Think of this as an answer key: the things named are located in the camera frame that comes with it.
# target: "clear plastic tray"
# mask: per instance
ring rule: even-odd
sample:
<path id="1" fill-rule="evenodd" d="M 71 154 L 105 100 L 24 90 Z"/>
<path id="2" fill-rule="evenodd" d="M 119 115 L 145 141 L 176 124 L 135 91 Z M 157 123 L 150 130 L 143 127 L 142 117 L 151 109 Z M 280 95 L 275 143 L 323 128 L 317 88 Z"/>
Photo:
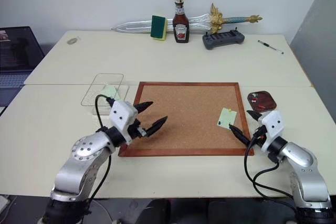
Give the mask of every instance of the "clear plastic tray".
<path id="1" fill-rule="evenodd" d="M 88 91 L 84 95 L 81 105 L 92 107 L 92 114 L 96 115 L 95 99 L 99 94 L 104 94 L 115 100 L 124 100 L 129 86 L 121 85 L 124 75 L 121 73 L 99 73 L 95 76 Z M 101 98 L 98 101 L 98 109 L 101 115 L 110 114 L 110 105 Z"/>

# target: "wooden frame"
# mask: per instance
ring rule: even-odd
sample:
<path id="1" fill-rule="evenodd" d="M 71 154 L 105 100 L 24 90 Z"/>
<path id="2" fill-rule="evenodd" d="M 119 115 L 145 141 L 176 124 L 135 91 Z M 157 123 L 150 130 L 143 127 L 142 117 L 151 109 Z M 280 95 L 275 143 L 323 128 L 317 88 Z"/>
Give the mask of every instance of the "wooden frame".
<path id="1" fill-rule="evenodd" d="M 239 114 L 241 118 L 242 131 L 246 136 L 249 135 L 248 125 L 245 117 L 245 110 L 243 106 L 242 96 L 240 94 L 238 82 L 140 82 L 139 87 L 134 99 L 134 104 L 140 103 L 141 95 L 144 86 L 233 86 L 236 92 L 236 98 L 239 108 Z M 244 155 L 245 148 L 213 148 L 213 149 L 138 149 L 128 148 L 127 145 L 122 145 L 119 150 L 119 156 L 121 157 L 140 157 L 140 156 L 192 156 L 192 155 Z M 253 149 L 250 150 L 249 155 L 253 155 Z"/>

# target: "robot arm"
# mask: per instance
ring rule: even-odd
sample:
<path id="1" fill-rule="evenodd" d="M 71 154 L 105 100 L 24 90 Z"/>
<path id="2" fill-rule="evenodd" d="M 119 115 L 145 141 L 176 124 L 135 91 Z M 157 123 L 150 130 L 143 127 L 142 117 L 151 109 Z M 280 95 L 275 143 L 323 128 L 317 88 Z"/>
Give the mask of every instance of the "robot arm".
<path id="1" fill-rule="evenodd" d="M 314 154 L 281 137 L 284 125 L 278 111 L 266 115 L 248 113 L 259 122 L 254 134 L 256 144 L 271 160 L 288 162 L 291 166 L 290 184 L 299 223 L 336 223 L 326 183 L 317 168 Z M 230 125 L 233 134 L 245 145 L 250 141 L 241 130 Z"/>
<path id="2" fill-rule="evenodd" d="M 146 130 L 140 127 L 136 116 L 153 102 L 132 106 L 129 102 L 110 101 L 110 119 L 114 126 L 103 127 L 73 145 L 70 157 L 56 176 L 41 223 L 80 223 L 89 213 L 89 196 L 98 170 L 115 148 L 130 144 L 136 137 L 152 135 L 167 119 L 167 116 L 159 119 Z"/>

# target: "white table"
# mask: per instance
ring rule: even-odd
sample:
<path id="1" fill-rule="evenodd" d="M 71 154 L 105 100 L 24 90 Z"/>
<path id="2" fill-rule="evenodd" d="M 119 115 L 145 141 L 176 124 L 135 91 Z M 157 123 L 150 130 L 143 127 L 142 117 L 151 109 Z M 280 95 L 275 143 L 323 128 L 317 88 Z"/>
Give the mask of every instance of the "white table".
<path id="1" fill-rule="evenodd" d="M 71 38 L 78 38 L 72 45 Z M 267 48 L 262 40 L 285 52 Z M 122 73 L 139 81 L 239 82 L 241 86 L 311 85 L 283 35 L 246 35 L 242 45 L 205 49 L 202 35 L 178 44 L 149 34 L 68 31 L 30 74 L 25 84 L 90 84 L 98 73 Z"/>
<path id="2" fill-rule="evenodd" d="M 0 194 L 48 196 L 73 143 L 92 134 L 94 116 L 80 105 L 88 85 L 28 85 L 0 117 Z M 137 86 L 130 86 L 133 101 Z M 269 91 L 283 116 L 283 138 L 311 149 L 329 192 L 336 194 L 336 126 L 312 87 L 241 87 L 247 94 Z M 250 131 L 255 122 L 247 115 Z M 252 174 L 273 164 L 255 148 Z M 242 156 L 134 157 L 115 153 L 112 170 L 98 197 L 249 197 L 257 196 L 245 177 Z M 97 181 L 105 171 L 101 167 Z M 290 191 L 288 170 L 263 175 L 261 182 Z"/>

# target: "green sponge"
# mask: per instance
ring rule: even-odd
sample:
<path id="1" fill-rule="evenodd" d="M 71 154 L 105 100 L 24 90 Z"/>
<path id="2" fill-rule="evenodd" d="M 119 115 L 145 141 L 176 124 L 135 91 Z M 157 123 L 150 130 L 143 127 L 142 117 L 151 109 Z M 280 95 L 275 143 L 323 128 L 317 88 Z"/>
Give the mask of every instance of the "green sponge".
<path id="1" fill-rule="evenodd" d="M 165 17 L 152 16 L 151 37 L 158 40 L 165 40 L 167 33 L 167 20 Z"/>

